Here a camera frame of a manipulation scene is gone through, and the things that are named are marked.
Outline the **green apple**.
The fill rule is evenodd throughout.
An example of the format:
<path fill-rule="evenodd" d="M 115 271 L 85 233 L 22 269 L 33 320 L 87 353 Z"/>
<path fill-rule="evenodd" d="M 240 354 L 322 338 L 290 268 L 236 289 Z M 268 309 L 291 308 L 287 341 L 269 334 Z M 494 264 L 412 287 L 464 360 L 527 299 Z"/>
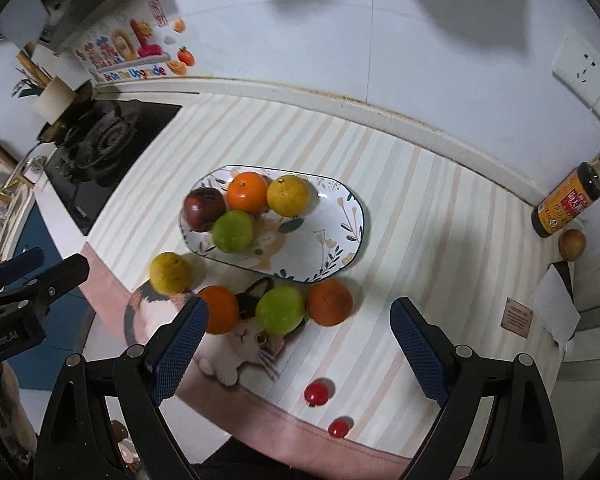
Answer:
<path fill-rule="evenodd" d="M 302 293 L 290 286 L 272 288 L 259 300 L 256 318 L 270 335 L 291 333 L 304 318 Z"/>
<path fill-rule="evenodd" d="M 237 254 L 253 241 L 254 227 L 250 214 L 230 210 L 214 222 L 211 230 L 212 243 L 221 252 Z"/>

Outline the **dark red apple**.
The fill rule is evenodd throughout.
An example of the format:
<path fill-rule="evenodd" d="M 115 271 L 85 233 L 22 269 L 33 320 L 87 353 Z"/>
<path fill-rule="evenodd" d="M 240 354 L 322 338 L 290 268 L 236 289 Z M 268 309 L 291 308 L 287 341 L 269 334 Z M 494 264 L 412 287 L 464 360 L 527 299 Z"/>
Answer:
<path fill-rule="evenodd" d="M 223 195 L 216 188 L 196 188 L 185 197 L 183 212 L 189 229 L 208 232 L 226 213 Z"/>

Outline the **bright orange tangerine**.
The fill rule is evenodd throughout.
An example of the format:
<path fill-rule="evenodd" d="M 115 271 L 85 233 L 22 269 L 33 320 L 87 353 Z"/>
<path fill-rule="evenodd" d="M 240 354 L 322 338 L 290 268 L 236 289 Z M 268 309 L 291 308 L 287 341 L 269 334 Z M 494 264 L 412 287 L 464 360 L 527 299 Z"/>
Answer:
<path fill-rule="evenodd" d="M 268 182 L 253 171 L 241 172 L 227 187 L 228 206 L 234 210 L 260 214 L 268 206 Z"/>

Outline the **yellow lemon fruit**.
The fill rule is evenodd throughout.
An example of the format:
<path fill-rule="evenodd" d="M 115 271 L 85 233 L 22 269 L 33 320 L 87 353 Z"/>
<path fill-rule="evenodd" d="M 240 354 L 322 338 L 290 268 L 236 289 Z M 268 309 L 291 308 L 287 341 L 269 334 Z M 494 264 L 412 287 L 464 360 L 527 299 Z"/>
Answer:
<path fill-rule="evenodd" d="M 300 216 L 309 205 L 310 191 L 306 180 L 293 174 L 284 174 L 274 179 L 266 192 L 268 208 L 282 217 Z"/>

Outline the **orange tangerine near edge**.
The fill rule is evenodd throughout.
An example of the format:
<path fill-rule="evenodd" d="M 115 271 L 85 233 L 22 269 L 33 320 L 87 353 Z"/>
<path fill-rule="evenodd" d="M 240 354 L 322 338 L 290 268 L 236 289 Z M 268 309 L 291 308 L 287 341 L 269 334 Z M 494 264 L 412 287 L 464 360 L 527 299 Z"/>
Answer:
<path fill-rule="evenodd" d="M 222 335 L 230 332 L 239 321 L 239 307 L 236 296 L 219 285 L 207 286 L 198 290 L 197 296 L 207 305 L 207 333 Z"/>

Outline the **small yellow lemon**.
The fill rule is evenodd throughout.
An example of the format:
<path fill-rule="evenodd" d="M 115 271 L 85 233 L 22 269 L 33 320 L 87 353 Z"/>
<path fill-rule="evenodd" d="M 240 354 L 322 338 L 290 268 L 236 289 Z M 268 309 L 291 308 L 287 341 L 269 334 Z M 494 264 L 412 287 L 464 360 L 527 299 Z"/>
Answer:
<path fill-rule="evenodd" d="M 193 271 L 182 256 L 175 252 L 162 252 L 149 263 L 148 278 L 156 292 L 172 296 L 189 288 Z"/>

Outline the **white paper card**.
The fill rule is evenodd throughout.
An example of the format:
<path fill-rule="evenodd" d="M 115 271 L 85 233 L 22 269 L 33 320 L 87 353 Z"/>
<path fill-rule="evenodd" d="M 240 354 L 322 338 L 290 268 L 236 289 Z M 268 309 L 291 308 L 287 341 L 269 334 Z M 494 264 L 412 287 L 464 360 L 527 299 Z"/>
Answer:
<path fill-rule="evenodd" d="M 528 306 L 558 348 L 564 350 L 581 318 L 574 305 L 571 268 L 566 260 L 550 264 L 532 292 Z"/>

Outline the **red cherry tomato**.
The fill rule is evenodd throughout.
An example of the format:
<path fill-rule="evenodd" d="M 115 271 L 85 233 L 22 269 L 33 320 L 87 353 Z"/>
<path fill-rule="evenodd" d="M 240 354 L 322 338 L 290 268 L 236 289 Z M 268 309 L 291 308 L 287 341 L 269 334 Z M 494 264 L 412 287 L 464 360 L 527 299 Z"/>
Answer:
<path fill-rule="evenodd" d="M 347 417 L 338 417 L 328 426 L 328 433 L 337 439 L 344 438 L 351 430 L 351 422 Z"/>
<path fill-rule="evenodd" d="M 321 380 L 314 380 L 303 391 L 303 397 L 311 408 L 326 404 L 330 398 L 329 386 Z"/>

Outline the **large dark orange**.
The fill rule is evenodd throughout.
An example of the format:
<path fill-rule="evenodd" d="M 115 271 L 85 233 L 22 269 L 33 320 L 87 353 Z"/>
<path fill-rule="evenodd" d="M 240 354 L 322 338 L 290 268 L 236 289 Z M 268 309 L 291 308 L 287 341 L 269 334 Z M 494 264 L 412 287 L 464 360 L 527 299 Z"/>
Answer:
<path fill-rule="evenodd" d="M 306 297 L 309 318 L 321 326 L 342 323 L 353 310 L 353 297 L 346 285 L 336 280 L 314 284 Z"/>

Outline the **black gas stove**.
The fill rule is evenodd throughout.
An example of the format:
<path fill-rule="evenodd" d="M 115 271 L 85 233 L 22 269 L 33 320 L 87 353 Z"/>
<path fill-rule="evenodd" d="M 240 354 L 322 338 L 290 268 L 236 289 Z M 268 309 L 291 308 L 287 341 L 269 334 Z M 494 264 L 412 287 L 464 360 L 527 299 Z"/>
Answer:
<path fill-rule="evenodd" d="M 45 172 L 84 235 L 126 173 L 180 109 L 139 100 L 94 101 L 68 128 Z"/>

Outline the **small brown round fruit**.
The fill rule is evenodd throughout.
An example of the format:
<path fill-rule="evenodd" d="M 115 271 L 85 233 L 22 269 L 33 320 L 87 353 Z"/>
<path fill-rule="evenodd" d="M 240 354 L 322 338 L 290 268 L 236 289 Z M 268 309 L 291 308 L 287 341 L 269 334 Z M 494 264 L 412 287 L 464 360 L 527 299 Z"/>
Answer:
<path fill-rule="evenodd" d="M 569 262 L 578 260 L 586 248 L 586 236 L 577 229 L 569 229 L 562 232 L 558 240 L 560 256 Z"/>

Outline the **floral oval ceramic plate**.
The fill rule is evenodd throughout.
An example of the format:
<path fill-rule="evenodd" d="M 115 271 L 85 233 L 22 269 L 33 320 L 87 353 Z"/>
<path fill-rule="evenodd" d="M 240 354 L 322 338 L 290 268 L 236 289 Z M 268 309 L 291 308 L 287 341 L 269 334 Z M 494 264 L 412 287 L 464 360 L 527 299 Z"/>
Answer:
<path fill-rule="evenodd" d="M 364 207 L 340 181 L 297 171 L 311 193 L 309 205 L 297 218 L 270 210 L 254 217 L 254 239 L 243 252 L 227 254 L 209 232 L 196 232 L 181 212 L 180 232 L 197 256 L 234 268 L 298 283 L 326 280 L 351 264 L 365 235 Z"/>

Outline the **brown sauce bottle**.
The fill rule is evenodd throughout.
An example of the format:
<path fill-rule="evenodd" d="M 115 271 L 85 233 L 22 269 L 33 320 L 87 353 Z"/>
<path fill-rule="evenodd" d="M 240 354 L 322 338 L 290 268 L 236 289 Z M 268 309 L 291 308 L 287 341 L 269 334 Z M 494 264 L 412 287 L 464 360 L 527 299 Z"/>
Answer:
<path fill-rule="evenodd" d="M 590 162 L 581 162 L 534 207 L 531 224 L 535 233 L 542 238 L 552 236 L 599 198 L 600 154 Z"/>

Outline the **colourful wall sticker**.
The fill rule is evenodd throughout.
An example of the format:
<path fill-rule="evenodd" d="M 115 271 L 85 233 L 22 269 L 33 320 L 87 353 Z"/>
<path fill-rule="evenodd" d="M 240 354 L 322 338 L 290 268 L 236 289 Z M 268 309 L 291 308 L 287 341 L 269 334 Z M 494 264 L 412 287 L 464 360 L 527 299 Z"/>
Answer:
<path fill-rule="evenodd" d="M 185 77 L 196 66 L 172 0 L 133 0 L 76 40 L 72 53 L 98 84 Z"/>

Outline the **white wall socket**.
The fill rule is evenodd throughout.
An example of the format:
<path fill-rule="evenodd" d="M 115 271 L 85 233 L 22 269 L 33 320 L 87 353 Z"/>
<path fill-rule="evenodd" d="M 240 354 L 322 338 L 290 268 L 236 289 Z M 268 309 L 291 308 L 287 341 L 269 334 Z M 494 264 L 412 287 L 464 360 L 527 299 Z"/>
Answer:
<path fill-rule="evenodd" d="M 600 120 L 600 52 L 575 30 L 557 52 L 552 75 Z"/>

